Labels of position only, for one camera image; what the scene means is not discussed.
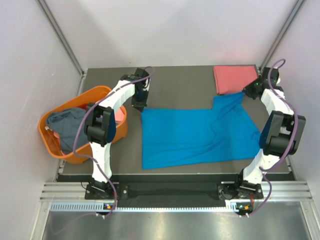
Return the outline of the blue t shirt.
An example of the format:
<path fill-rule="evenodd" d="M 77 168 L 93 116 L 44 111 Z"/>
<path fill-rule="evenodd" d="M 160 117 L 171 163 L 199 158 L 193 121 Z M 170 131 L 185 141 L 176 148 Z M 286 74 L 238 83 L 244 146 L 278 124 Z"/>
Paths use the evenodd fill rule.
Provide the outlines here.
<path fill-rule="evenodd" d="M 146 108 L 141 114 L 142 168 L 254 158 L 261 134 L 243 98 L 242 92 L 215 96 L 210 109 Z"/>

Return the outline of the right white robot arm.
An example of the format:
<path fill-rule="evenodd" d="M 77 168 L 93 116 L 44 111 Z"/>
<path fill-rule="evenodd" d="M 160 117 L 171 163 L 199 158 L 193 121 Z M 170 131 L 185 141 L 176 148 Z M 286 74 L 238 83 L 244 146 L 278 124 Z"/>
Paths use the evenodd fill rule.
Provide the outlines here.
<path fill-rule="evenodd" d="M 294 155 L 299 147 L 306 118 L 298 115 L 286 100 L 278 67 L 264 67 L 258 78 L 247 85 L 244 93 L 264 104 L 268 119 L 259 138 L 259 152 L 253 161 L 237 174 L 234 183 L 218 185 L 223 200 L 262 199 L 261 183 L 269 170 Z"/>

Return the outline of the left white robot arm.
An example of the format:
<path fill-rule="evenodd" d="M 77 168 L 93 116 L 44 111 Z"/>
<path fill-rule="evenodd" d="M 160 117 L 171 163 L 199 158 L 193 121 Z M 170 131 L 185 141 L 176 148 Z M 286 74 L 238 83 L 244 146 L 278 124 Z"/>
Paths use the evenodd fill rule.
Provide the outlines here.
<path fill-rule="evenodd" d="M 87 136 L 93 157 L 91 189 L 102 198 L 109 198 L 116 191 L 111 183 L 110 149 L 117 128 L 116 112 L 131 99 L 131 106 L 143 112 L 147 106 L 151 74 L 147 68 L 137 68 L 134 74 L 123 75 L 117 85 L 97 103 L 87 106 L 84 134 Z"/>

